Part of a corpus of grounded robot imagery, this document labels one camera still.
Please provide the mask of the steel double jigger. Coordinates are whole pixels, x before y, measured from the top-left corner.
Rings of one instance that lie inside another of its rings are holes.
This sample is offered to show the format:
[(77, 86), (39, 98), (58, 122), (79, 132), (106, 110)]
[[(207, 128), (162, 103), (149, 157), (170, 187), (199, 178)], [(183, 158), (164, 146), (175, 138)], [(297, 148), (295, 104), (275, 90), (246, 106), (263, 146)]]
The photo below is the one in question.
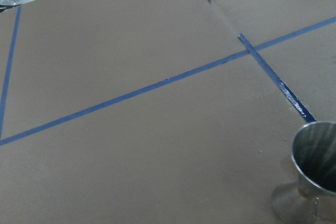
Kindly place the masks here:
[(272, 208), (283, 223), (335, 223), (335, 123), (304, 125), (292, 141), (298, 179), (275, 188)]

